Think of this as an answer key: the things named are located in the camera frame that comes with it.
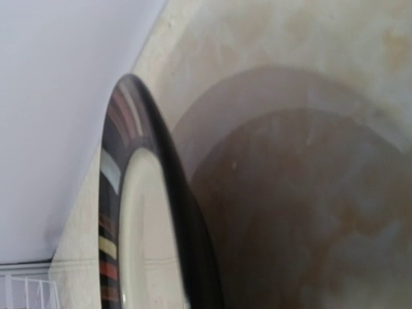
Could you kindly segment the black striped plate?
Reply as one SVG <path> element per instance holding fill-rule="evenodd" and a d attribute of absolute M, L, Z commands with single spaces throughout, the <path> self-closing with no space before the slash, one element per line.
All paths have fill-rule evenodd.
<path fill-rule="evenodd" d="M 177 242 L 188 308 L 224 308 L 211 239 L 187 183 L 171 134 L 143 81 L 125 74 L 115 84 L 104 119 L 98 185 L 98 260 L 102 308 L 122 304 L 118 255 L 120 202 L 127 165 L 138 149 L 159 160 Z"/>

